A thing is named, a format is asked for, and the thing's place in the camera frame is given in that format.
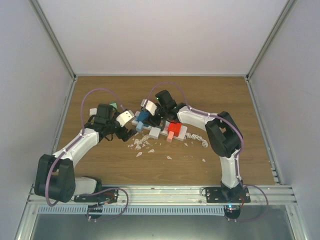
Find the aluminum frame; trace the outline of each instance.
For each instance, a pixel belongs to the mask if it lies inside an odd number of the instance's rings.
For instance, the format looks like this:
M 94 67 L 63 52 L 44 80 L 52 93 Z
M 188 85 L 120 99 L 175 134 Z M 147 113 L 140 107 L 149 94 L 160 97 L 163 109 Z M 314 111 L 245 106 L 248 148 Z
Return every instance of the aluminum frame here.
M 73 80 L 75 80 L 76 78 L 76 74 L 75 72 L 73 71 L 54 31 L 52 30 L 48 20 L 47 20 L 47 17 L 44 13 L 44 11 L 42 10 L 38 0 L 29 0 L 35 14 L 38 16 L 44 30 L 46 31 L 46 33 L 48 34 L 48 37 L 50 38 L 51 42 L 52 42 L 52 45 L 54 46 L 54 48 L 56 49 L 58 55 L 60 56 L 65 68 L 67 69 L 67 71 L 69 72 L 71 78 Z
M 287 16 L 289 15 L 289 13 L 290 13 L 291 9 L 293 8 L 296 1 L 297 0 L 287 0 L 286 1 L 279 17 L 277 18 L 277 20 L 275 21 L 275 23 L 272 27 L 271 32 L 269 33 L 268 37 L 266 38 L 265 42 L 263 43 L 262 48 L 260 49 L 260 51 L 259 51 L 258 55 L 256 56 L 248 74 L 246 75 L 248 79 L 250 79 L 252 77 L 252 75 L 254 74 L 261 59 L 263 58 L 263 56 L 265 55 L 269 46 L 271 45 L 272 41 L 274 40 L 275 36 L 277 35 L 280 27 L 285 22 Z

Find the white debris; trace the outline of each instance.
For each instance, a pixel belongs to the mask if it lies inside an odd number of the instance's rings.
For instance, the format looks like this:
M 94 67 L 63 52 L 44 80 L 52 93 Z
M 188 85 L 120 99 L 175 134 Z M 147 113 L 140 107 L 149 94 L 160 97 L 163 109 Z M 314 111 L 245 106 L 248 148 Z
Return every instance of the white debris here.
M 141 139 L 141 141 L 146 141 L 148 140 L 150 137 L 148 135 L 143 136 L 143 138 Z

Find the enclosure wall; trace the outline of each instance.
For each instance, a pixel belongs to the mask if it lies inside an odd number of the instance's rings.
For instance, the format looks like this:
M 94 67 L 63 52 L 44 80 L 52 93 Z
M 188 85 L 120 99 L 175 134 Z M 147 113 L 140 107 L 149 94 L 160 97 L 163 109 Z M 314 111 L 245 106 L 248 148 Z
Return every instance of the enclosure wall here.
M 286 0 L 39 0 L 73 70 L 245 75 Z
M 31 5 L 0 7 L 0 239 L 13 239 L 71 78 Z
M 298 0 L 253 74 L 283 184 L 319 239 L 320 2 Z

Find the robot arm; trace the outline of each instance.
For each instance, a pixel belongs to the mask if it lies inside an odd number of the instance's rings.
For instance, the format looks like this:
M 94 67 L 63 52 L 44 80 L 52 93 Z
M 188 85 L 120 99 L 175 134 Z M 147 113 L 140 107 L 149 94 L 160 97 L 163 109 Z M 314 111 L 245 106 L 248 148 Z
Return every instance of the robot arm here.
M 230 201 L 242 189 L 239 184 L 241 176 L 239 174 L 239 164 L 236 155 L 241 148 L 241 140 L 235 131 L 221 120 L 211 117 L 210 114 L 203 114 L 191 111 L 186 104 L 179 103 L 171 97 L 167 90 L 163 90 L 156 95 L 159 103 L 143 100 L 142 110 L 150 112 L 147 120 L 150 125 L 160 123 L 161 119 L 175 121 L 182 124 L 190 124 L 206 131 L 211 148 L 219 156 L 222 168 L 221 191 L 227 201 Z M 214 113 L 231 123 L 237 130 L 235 122 L 229 113 L 223 111 Z
M 224 145 L 229 144 L 229 142 L 226 143 L 226 141 L 228 140 L 224 137 L 218 126 L 218 122 L 220 122 L 220 120 L 216 119 L 218 120 L 216 121 L 214 117 L 203 116 L 198 113 L 192 112 L 188 109 L 187 106 L 182 107 L 177 112 L 177 118 L 178 121 L 182 124 L 190 124 L 207 132 L 210 145 L 213 151 L 218 154 L 220 158 L 222 168 L 221 182 L 229 189 L 236 187 L 239 184 L 237 177 L 241 180 L 241 176 L 239 174 L 239 164 L 235 166 L 235 155 L 239 151 L 239 149 L 236 149 L 236 147 L 239 147 L 239 143 L 236 142 L 236 146 L 232 147 L 232 149 L 230 149 L 229 147 L 224 147 Z
M 50 178 L 48 189 L 50 199 L 66 203 L 72 196 L 91 194 L 101 189 L 102 186 L 99 179 L 93 177 L 75 177 L 74 168 L 91 148 L 101 142 L 103 138 L 107 138 L 108 135 L 111 135 L 112 139 L 112 134 L 116 134 L 119 139 L 126 142 L 136 134 L 135 130 L 131 129 L 128 131 L 125 127 L 125 124 L 134 118 L 134 114 L 126 110 L 123 113 L 116 111 L 113 115 L 113 108 L 113 106 L 108 104 L 99 104 L 94 122 L 87 122 L 84 125 L 84 131 L 81 130 L 79 134 L 61 150 L 55 152 L 53 155 L 44 154 L 39 159 L 34 186 L 34 193 L 36 195 L 45 196 L 49 169 L 57 157 L 63 152 L 65 152 L 65 154 L 53 170 L 56 174 Z

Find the wooden tabletop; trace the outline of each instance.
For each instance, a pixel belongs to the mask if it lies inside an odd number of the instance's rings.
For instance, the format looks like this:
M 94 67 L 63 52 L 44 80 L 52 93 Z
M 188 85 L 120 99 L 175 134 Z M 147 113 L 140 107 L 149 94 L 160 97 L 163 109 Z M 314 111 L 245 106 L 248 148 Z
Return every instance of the wooden tabletop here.
M 96 88 L 107 88 L 115 92 L 122 104 L 133 112 L 140 110 L 142 99 L 147 98 L 154 85 L 174 82 L 184 91 L 188 103 L 196 109 L 211 113 L 229 112 L 244 138 L 244 151 L 239 156 L 240 174 L 244 183 L 274 185 L 270 163 L 251 97 L 243 77 L 211 76 L 86 76 L 79 77 L 62 130 L 59 148 L 69 143 L 80 131 L 80 107 L 85 94 Z M 183 102 L 182 94 L 171 84 L 155 89 L 155 94 L 167 89 L 177 103 Z M 104 91 L 89 95 L 84 105 L 84 119 L 89 109 L 98 104 L 108 104 L 115 97 Z M 199 134 L 208 140 L 206 132 L 188 125 L 188 132 Z M 104 184 L 148 184 L 148 185 L 219 185 L 222 177 L 219 157 L 211 147 L 204 148 L 198 140 L 166 141 L 149 139 L 150 145 L 135 150 L 128 147 L 133 139 L 142 139 L 144 130 L 127 142 L 117 137 L 113 141 L 103 140 L 93 147 L 77 164 L 77 176 L 92 176 L 102 179 Z

